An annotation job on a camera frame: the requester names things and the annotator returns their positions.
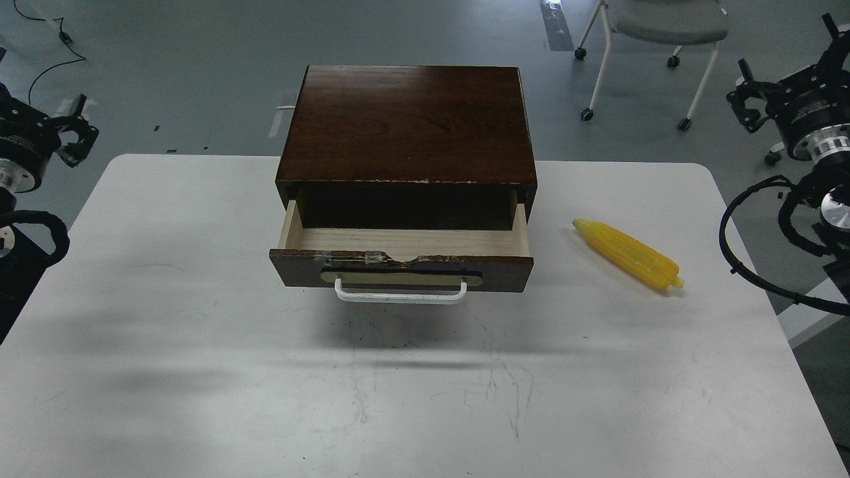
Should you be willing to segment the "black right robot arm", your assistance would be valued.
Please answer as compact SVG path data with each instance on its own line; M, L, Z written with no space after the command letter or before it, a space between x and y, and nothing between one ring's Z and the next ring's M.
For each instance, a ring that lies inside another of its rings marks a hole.
M849 90L844 64L849 37L829 13L822 19L831 44L815 64L777 82L763 82L753 78L745 60L738 63L741 83L726 95L735 118L750 133L773 120L786 155L810 161L813 169L796 183L775 175L735 197L721 218L719 247L731 273L756 287L788 297L796 305L848 315L847 302L796 293L757 275L732 253L726 239L726 228L738 206L758 191L784 187L787 191L777 215L782 234L808 254L831 256L832 263L823 269L841 296L848 297Z

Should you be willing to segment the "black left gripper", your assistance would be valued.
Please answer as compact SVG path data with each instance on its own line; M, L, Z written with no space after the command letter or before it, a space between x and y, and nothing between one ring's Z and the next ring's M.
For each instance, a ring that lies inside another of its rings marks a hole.
M6 85L1 85L1 172L4 189L10 193L29 193L39 188L54 152L68 167L77 167L88 158L100 130L83 117L87 99L85 94L79 94L73 100L64 101L60 112L49 118L15 99ZM60 146L56 132L69 131L77 135L76 142Z

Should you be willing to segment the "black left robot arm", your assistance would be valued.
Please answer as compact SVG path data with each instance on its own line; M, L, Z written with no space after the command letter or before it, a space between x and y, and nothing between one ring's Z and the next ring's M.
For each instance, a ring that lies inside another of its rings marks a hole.
M51 212L17 208L17 196L43 183L46 166L58 155L79 166L100 130L83 117L87 97L80 94L60 117L15 99L1 90L1 339L6 339L27 300L46 272L70 248L68 227Z

